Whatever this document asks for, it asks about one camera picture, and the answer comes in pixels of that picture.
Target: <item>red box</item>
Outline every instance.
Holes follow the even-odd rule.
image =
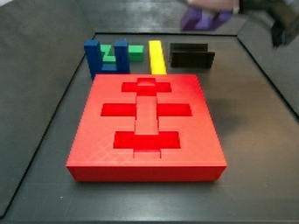
[[[213,181],[227,167],[197,75],[98,75],[67,167],[78,181]]]

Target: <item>black block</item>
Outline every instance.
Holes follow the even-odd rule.
[[[215,52],[209,52],[209,44],[170,44],[171,67],[211,68]]]

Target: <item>red block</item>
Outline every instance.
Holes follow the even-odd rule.
[[[67,162],[78,181],[213,181],[227,167],[195,75],[98,75]]]

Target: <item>cross-shaped recess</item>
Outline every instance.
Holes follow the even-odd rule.
[[[136,92],[135,103],[106,103],[102,116],[135,116],[135,131],[116,131],[115,149],[158,151],[181,149],[179,132],[159,131],[159,116],[193,116],[190,104],[158,103],[156,93],[172,93],[170,82],[138,78],[124,82],[122,92]]]

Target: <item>gray table surface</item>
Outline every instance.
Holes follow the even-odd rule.
[[[197,73],[229,169],[214,183],[76,183],[66,169],[90,93],[83,60],[3,222],[299,221],[299,125],[235,38],[100,35],[103,43],[209,43],[217,56]],[[132,73],[150,74],[148,57]]]

